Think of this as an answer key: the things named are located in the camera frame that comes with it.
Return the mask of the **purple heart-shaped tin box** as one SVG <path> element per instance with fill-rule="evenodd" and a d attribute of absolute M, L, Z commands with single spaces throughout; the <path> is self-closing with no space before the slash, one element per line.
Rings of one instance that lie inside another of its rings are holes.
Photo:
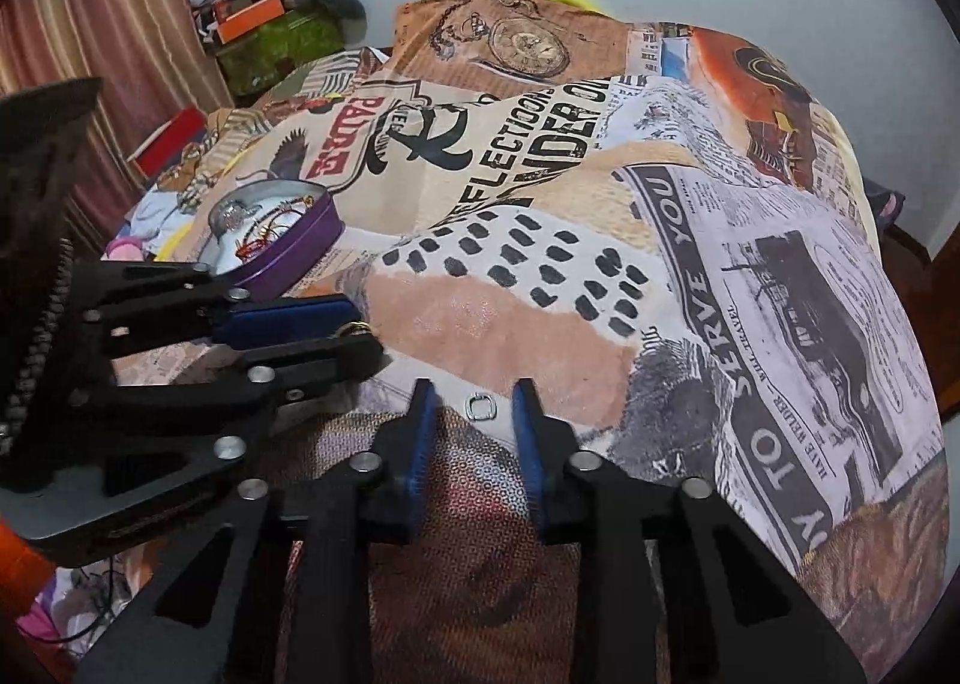
<path fill-rule="evenodd" d="M 221 198 L 259 205 L 238 230 L 215 237 L 210 230 L 199 262 L 242 287 L 252 301 L 283 296 L 324 257 L 343 232 L 334 198 L 306 180 L 260 180 Z"/>

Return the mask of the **silver charm in tin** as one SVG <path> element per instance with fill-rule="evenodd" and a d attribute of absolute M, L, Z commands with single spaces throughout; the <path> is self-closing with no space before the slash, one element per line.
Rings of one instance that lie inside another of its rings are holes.
<path fill-rule="evenodd" d="M 210 211 L 208 225 L 215 237 L 221 237 L 226 232 L 238 230 L 247 219 L 256 216 L 259 209 L 259 205 L 249 205 L 238 198 L 224 198 Z"/>

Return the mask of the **red book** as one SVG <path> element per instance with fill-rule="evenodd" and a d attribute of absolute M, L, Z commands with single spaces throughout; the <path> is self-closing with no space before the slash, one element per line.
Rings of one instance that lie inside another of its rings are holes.
<path fill-rule="evenodd" d="M 189 143 L 198 143 L 205 133 L 205 113 L 196 107 L 186 107 L 152 131 L 128 156 L 128 162 L 135 164 L 147 179 L 153 179 L 171 166 Z"/>

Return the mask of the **green patterned storage box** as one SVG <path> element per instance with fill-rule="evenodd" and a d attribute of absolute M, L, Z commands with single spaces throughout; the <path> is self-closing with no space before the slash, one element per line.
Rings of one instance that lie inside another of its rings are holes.
<path fill-rule="evenodd" d="M 320 11 L 291 10 L 221 46 L 217 60 L 235 99 L 259 97 L 304 63 L 345 47 L 340 24 Z"/>

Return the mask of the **orange box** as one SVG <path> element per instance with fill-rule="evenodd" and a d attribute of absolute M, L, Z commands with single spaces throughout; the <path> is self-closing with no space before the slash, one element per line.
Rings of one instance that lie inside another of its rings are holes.
<path fill-rule="evenodd" d="M 231 1 L 220 0 L 213 5 L 213 13 L 217 20 L 218 39 L 222 44 L 228 44 L 262 24 L 281 18 L 285 14 L 285 7 L 281 0 L 259 0 L 233 11 Z"/>

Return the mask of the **newspaper print bed cover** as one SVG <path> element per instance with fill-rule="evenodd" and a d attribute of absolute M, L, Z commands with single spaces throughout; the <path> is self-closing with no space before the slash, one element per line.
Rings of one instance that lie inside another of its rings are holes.
<path fill-rule="evenodd" d="M 850 140 L 748 40 L 550 0 L 420 0 L 389 55 L 286 79 L 128 218 L 155 255 L 260 180 L 334 198 L 342 239 L 296 285 L 338 292 L 387 364 L 350 413 L 288 437 L 299 482 L 358 452 L 427 377 L 430 505 L 371 557 L 381 682 L 562 682 L 573 547 L 537 541 L 509 422 L 545 411 L 633 478 L 719 493 L 869 681 L 907 653 L 946 567 L 934 390 L 885 274 Z"/>

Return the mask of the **striped pink curtain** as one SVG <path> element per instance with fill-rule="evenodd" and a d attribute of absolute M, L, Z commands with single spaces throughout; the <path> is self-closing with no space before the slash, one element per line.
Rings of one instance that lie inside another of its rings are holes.
<path fill-rule="evenodd" d="M 98 76 L 98 107 L 67 203 L 78 248 L 98 253 L 145 193 L 130 154 L 179 110 L 229 106 L 189 0 L 3 0 L 2 89 Z"/>

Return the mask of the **dark bag on floor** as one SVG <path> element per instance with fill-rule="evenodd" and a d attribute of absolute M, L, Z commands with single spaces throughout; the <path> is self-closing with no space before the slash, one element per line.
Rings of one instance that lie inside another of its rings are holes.
<path fill-rule="evenodd" d="M 878 234 L 885 234 L 895 223 L 905 204 L 905 195 L 893 188 L 880 185 L 874 180 L 862 179 L 867 203 L 871 207 Z"/>

